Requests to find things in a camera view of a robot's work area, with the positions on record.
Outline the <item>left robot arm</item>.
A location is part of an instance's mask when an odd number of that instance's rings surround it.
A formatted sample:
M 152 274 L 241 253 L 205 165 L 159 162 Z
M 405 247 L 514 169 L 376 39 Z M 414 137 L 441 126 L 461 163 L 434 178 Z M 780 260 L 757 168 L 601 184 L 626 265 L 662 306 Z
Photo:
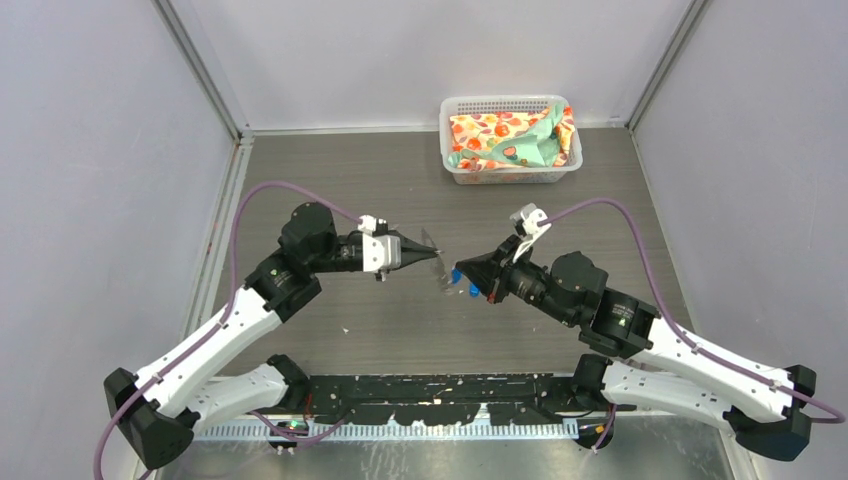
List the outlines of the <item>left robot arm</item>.
M 293 211 L 278 244 L 234 298 L 182 343 L 136 373 L 118 368 L 105 379 L 109 412 L 147 469 L 171 463 L 196 435 L 239 415 L 272 407 L 293 414 L 306 404 L 309 377 L 286 355 L 220 383 L 211 379 L 317 297 L 319 274 L 363 272 L 382 281 L 439 254 L 371 216 L 340 235 L 332 210 L 318 202 Z

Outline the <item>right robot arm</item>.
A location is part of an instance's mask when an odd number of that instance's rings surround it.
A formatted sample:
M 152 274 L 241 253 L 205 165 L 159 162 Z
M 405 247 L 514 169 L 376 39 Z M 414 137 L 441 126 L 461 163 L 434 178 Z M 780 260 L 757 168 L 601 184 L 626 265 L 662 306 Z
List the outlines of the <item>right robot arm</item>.
M 710 342 L 670 326 L 650 303 L 608 287 L 607 272 L 583 253 L 539 266 L 520 244 L 512 235 L 490 253 L 458 261 L 456 269 L 491 304 L 513 295 L 578 329 L 591 351 L 570 381 L 577 406 L 633 405 L 685 416 L 771 460 L 793 461 L 809 445 L 812 420 L 802 410 L 803 398 L 815 393 L 813 370 L 729 357 L 765 378 L 760 383 L 709 359 Z

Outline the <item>large metal keyring disc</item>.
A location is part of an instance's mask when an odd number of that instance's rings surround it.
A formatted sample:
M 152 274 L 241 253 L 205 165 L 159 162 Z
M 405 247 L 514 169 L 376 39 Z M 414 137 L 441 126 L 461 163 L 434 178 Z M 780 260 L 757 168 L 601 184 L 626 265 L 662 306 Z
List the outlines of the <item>large metal keyring disc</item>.
M 457 295 L 458 290 L 452 283 L 452 274 L 445 265 L 441 250 L 425 228 L 421 228 L 421 239 L 425 246 L 432 247 L 436 251 L 436 256 L 431 260 L 431 272 L 435 277 L 438 290 L 446 296 Z

